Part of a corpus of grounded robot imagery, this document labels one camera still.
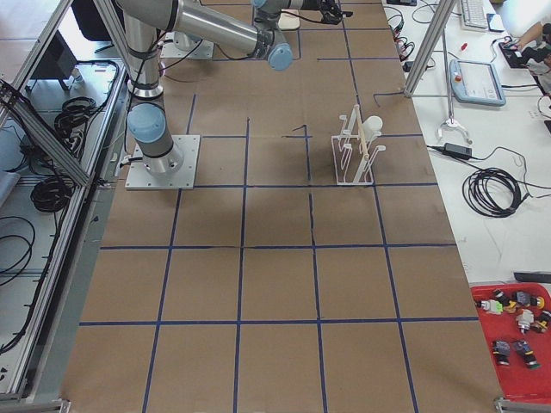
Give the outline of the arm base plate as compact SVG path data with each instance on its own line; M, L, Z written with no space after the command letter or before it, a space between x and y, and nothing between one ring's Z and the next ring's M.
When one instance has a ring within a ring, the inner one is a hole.
M210 60L214 54L214 43L182 32L165 35L160 57L162 59Z
M194 188L200 152L200 135L173 135L173 147L164 157L143 155L137 145L127 173L128 190L169 190Z

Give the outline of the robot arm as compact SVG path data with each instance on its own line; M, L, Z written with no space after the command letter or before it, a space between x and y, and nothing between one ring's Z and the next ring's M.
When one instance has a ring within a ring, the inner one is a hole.
M248 58L265 59L276 71L287 69L293 53L278 21L285 9L314 10L320 23L338 25L349 11L334 1L255 1L252 22L242 22L198 1L120 1L131 67L127 126L153 174L178 170L185 159L169 132L159 83L160 32L185 33L195 40L229 46Z

